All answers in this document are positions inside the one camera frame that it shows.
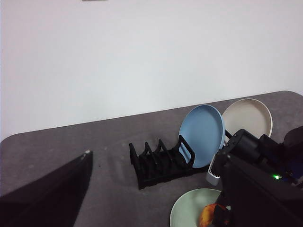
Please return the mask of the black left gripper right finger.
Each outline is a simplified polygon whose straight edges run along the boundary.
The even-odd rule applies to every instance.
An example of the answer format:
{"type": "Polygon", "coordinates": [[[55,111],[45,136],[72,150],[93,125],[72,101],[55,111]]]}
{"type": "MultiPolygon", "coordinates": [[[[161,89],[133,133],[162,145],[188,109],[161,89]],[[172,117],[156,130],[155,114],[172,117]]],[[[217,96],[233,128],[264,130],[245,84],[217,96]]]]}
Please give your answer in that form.
{"type": "Polygon", "coordinates": [[[303,192],[230,155],[235,227],[301,227],[303,192]]]}

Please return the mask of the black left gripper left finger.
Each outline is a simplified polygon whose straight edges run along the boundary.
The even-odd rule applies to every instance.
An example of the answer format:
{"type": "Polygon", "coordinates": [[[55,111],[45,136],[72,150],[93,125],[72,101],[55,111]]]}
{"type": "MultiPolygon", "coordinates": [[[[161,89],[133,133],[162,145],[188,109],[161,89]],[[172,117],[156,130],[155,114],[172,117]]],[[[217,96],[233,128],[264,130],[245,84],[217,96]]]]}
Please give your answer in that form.
{"type": "Polygon", "coordinates": [[[0,198],[2,227],[72,227],[87,193],[93,152],[0,198]]]}

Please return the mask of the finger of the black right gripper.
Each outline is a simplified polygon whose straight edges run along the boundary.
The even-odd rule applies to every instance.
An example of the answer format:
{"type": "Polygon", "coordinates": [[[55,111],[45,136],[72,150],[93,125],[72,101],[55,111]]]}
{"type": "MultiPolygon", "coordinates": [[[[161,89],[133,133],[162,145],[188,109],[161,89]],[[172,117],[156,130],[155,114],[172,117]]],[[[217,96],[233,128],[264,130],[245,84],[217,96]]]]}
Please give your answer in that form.
{"type": "Polygon", "coordinates": [[[216,203],[212,224],[215,227],[234,227],[234,213],[225,206],[216,203]]]}

